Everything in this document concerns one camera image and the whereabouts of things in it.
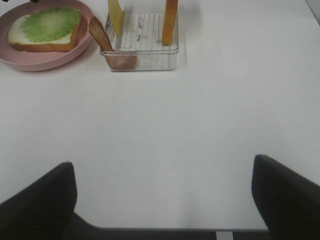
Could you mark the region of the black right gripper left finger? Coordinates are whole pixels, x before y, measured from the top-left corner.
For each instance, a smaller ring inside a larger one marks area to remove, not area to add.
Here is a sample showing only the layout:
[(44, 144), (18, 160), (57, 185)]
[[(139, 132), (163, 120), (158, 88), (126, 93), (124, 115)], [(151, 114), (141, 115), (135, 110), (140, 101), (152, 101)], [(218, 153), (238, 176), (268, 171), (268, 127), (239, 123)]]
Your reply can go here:
[(75, 214), (73, 164), (63, 162), (0, 204), (2, 240), (102, 240), (105, 231)]

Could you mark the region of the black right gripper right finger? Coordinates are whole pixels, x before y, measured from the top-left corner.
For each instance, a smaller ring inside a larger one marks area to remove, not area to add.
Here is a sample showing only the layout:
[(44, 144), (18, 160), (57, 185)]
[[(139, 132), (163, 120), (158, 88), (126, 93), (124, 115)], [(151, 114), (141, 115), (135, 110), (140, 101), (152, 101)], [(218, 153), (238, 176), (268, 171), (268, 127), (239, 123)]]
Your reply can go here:
[(320, 187), (275, 159), (254, 157), (251, 193), (275, 240), (320, 238)]

